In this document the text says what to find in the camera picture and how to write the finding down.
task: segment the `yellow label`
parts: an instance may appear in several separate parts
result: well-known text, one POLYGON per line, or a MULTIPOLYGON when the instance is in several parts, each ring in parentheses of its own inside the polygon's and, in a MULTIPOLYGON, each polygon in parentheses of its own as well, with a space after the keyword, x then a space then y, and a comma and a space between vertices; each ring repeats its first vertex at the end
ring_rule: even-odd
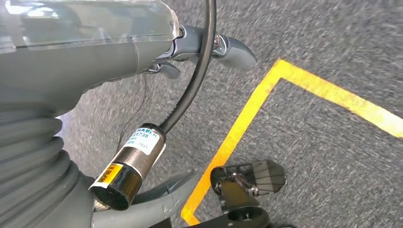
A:
POLYGON ((122 168, 121 164, 110 164, 97 182, 110 184, 116 177, 116 175, 119 173, 121 168, 122 168))

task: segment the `metal bolt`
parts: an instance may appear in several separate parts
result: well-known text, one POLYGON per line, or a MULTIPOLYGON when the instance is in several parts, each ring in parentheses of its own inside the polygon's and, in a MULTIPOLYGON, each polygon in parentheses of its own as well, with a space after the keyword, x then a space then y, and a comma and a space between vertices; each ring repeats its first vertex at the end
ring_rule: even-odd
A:
POLYGON ((220 35, 216 32, 214 37, 214 47, 218 47, 220 45, 220 35))

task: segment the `black cable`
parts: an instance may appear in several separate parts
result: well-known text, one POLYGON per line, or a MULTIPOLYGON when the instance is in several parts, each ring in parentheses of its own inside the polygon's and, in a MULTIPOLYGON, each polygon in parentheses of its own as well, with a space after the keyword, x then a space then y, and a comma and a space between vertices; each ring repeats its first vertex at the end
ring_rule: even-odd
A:
POLYGON ((185 92, 176 104, 176 107, 167 116, 167 118, 160 124, 161 129, 168 133, 173 126, 179 121, 182 115, 186 112, 193 99, 195 98, 197 91, 202 85, 204 76, 206 75, 211 53, 214 45, 214 36, 217 20, 217 6, 216 0, 206 0, 206 19, 204 22, 205 32, 203 34, 203 40, 201 42, 201 51, 199 60, 194 69, 193 76, 186 87, 185 92))

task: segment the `gray tube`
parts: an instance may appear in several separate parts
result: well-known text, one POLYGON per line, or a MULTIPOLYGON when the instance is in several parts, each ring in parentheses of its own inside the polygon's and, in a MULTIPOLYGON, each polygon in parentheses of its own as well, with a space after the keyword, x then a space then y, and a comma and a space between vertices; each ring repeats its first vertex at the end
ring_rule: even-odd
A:
POLYGON ((94 228, 147 228, 173 216, 187 201, 201 174, 196 170, 169 179, 139 194, 125 211, 105 210, 94 213, 94 228))
POLYGON ((52 227, 46 223, 49 217, 74 221, 53 227, 90 227, 93 199, 86 190, 89 182, 62 150, 61 138, 51 137, 59 131, 60 120, 46 115, 33 118, 37 109, 30 112, 25 107, 34 103, 7 102, 6 98, 18 98, 21 93, 5 95, 4 91, 8 90, 0 90, 4 117, 0 124, 0 227, 52 227), (28 119, 18 115, 22 110, 28 119), (70 213, 55 213, 56 208, 68 209, 69 203, 75 203, 70 205, 70 213), (76 207, 79 215, 71 213, 76 207))

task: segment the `white label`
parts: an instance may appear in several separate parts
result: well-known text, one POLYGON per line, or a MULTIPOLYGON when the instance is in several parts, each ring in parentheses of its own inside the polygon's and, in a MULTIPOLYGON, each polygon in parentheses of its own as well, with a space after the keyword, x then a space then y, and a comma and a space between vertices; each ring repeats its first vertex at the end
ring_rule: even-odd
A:
POLYGON ((158 140, 160 140, 160 136, 151 131, 151 129, 139 128, 130 136, 130 139, 123 147, 133 147, 150 155, 158 140))

